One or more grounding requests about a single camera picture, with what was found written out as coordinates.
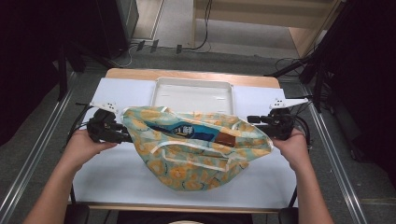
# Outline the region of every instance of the floral fabric bag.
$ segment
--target floral fabric bag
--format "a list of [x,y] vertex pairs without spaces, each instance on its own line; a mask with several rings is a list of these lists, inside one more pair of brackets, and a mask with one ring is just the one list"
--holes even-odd
[[224,185],[273,147],[265,133],[236,116],[139,106],[126,108],[121,120],[150,171],[174,190]]

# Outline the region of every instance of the white paper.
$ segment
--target white paper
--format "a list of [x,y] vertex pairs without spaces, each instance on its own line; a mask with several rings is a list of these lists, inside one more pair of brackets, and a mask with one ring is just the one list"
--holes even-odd
[[[93,96],[95,102],[127,106],[149,105],[155,81],[103,78]],[[233,87],[235,115],[267,115],[281,89]],[[89,111],[85,120],[93,116]],[[294,172],[277,148],[252,161],[230,183],[207,191],[174,191],[163,185],[143,163],[130,143],[106,150],[84,164],[74,180],[78,202],[158,204],[160,206],[210,206],[224,208],[287,207],[296,186]]]

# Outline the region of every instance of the metal frame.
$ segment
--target metal frame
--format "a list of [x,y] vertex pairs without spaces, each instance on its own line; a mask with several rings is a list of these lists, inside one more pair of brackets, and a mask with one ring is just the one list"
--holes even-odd
[[38,136],[35,145],[33,146],[28,158],[26,159],[24,165],[22,166],[17,178],[14,180],[10,189],[8,190],[7,196],[4,199],[0,207],[0,224],[8,223],[11,218],[15,207],[18,204],[30,178],[35,171],[38,163],[40,162],[41,156],[46,149],[46,146],[58,125],[58,122],[70,100],[70,96],[78,83],[78,75],[73,72],[68,80],[69,91],[65,94],[62,101],[58,102],[54,107],[49,119],[43,128],[41,134]]
[[[305,94],[312,94],[311,90],[305,85],[303,85],[302,88]],[[341,160],[338,157],[338,153],[335,149],[334,143],[332,142],[332,138],[329,134],[322,115],[317,112],[315,106],[312,104],[309,105],[309,110],[318,128],[320,138],[323,141],[323,146],[329,157],[330,164],[332,165],[332,169],[334,170],[334,174],[338,181],[340,189],[343,192],[346,205],[349,209],[350,215],[352,216],[354,223],[368,223],[363,213],[363,210],[361,209],[361,203],[359,202],[359,198],[356,195],[355,190],[353,189],[352,184],[349,181],[349,178],[347,177],[347,172],[344,168],[344,165],[343,163],[341,163]]]

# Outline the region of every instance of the black cable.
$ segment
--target black cable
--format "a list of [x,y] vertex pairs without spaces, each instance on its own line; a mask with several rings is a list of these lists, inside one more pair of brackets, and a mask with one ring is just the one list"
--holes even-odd
[[73,184],[72,188],[70,189],[70,199],[72,201],[72,204],[76,204],[76,194],[74,192]]
[[81,120],[82,116],[85,115],[85,113],[87,113],[87,111],[91,108],[93,108],[93,106],[85,105],[84,109],[81,111],[81,113],[79,113],[78,117],[75,119],[69,131],[69,135],[67,135],[66,144],[69,142],[70,138],[73,136],[73,133],[76,131],[77,123]]
[[189,49],[189,50],[200,49],[207,41],[207,25],[208,25],[209,18],[210,18],[210,12],[212,10],[212,2],[213,2],[213,0],[207,1],[206,10],[205,10],[205,29],[206,29],[205,39],[204,39],[203,43],[199,47],[194,48],[194,49]]
[[[295,61],[298,61],[298,62],[299,62],[301,59],[295,59],[295,58],[281,58],[281,59],[277,60],[276,63],[275,63],[275,69],[276,69],[276,71],[279,71],[277,65],[278,65],[280,62],[284,61],[284,60],[291,60],[291,63],[294,63]],[[296,69],[293,69],[293,71],[296,73],[296,75],[287,75],[287,74],[285,74],[284,76],[285,76],[285,77],[297,77],[297,76],[299,76],[299,75],[301,74],[301,73],[298,72]]]
[[288,99],[312,99],[314,97],[314,95],[304,95],[304,96],[295,96],[295,97],[289,97]]
[[294,189],[294,192],[293,192],[293,195],[291,196],[291,199],[290,199],[288,207],[293,207],[294,203],[296,202],[296,199],[297,199],[297,186]]
[[73,130],[73,133],[74,133],[75,131],[77,131],[78,129],[84,127],[84,126],[87,126],[87,124],[88,124],[88,122],[85,122],[85,123],[82,123],[82,124],[78,125],[78,126]]
[[301,114],[301,113],[302,113],[303,111],[305,111],[305,110],[309,107],[309,105],[311,105],[311,104],[312,104],[312,101],[310,101],[310,102],[309,102],[308,104],[306,104],[306,105],[300,105],[299,109],[297,110],[296,115]]
[[307,66],[310,65],[310,63],[312,63],[311,61],[314,58],[313,57],[313,53],[309,54],[309,52],[304,58],[294,59],[294,60],[298,60],[298,63],[291,63],[289,66],[286,66],[286,67],[282,68],[281,70],[278,70],[277,69],[277,65],[276,65],[276,72],[274,72],[272,74],[264,74],[263,76],[264,77],[276,77],[276,78],[278,78],[278,77],[281,77],[281,76],[285,76],[287,73],[289,73],[291,71],[294,71],[294,72],[296,72],[297,74],[300,75],[301,73],[297,72],[296,69],[301,67],[301,66],[305,69]]
[[297,122],[299,124],[299,129],[301,129],[300,131],[304,133],[304,136],[306,137],[306,127],[304,125],[303,122],[301,122],[300,120],[298,120],[297,118],[294,118],[294,122]]
[[306,123],[306,121],[303,118],[301,118],[300,116],[297,116],[297,115],[295,115],[295,120],[298,123],[302,124],[302,127],[305,131],[306,145],[310,147],[311,146],[311,132],[309,131],[308,123]]
[[103,224],[107,223],[107,220],[108,220],[108,217],[110,216],[110,213],[111,213],[111,210],[108,210],[107,213],[106,213],[105,220],[103,221]]

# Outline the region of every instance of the white plastic container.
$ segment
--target white plastic container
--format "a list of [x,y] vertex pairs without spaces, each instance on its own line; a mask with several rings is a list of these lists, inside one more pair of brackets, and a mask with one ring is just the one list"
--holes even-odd
[[167,106],[175,112],[233,115],[233,85],[229,82],[171,77],[160,77],[156,82],[153,106]]

